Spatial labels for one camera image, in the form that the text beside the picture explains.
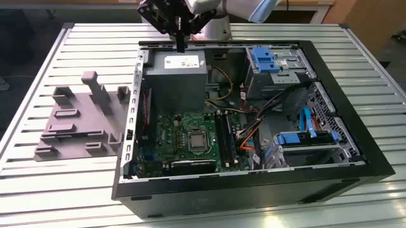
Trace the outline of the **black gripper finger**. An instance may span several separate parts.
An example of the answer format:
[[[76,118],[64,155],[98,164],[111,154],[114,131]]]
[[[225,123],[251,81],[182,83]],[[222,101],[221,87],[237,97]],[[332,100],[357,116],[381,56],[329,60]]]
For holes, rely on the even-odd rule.
[[[210,14],[199,14],[194,19],[181,17],[181,52],[185,53],[187,48],[189,36],[199,33],[210,21]]]
[[[153,18],[153,0],[142,0],[139,3],[138,13],[162,34],[170,35],[177,43],[177,51],[181,52],[181,17],[165,21],[157,20]]]

